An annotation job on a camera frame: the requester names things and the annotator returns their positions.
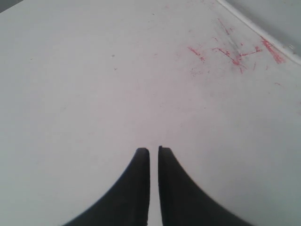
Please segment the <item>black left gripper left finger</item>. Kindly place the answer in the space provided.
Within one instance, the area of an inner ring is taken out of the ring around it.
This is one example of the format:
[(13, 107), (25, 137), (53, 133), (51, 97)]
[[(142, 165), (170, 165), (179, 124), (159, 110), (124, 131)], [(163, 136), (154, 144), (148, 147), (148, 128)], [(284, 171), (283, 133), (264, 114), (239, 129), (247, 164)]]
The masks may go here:
[(150, 153), (138, 148), (116, 183), (67, 226), (146, 226), (150, 204)]

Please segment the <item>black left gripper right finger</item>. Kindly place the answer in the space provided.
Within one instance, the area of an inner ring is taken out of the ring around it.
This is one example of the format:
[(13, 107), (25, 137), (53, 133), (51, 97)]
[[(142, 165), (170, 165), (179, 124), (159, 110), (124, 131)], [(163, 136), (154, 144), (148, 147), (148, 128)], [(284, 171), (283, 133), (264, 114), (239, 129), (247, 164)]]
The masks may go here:
[(190, 178), (172, 150), (158, 148), (158, 190), (164, 226), (249, 226), (208, 196)]

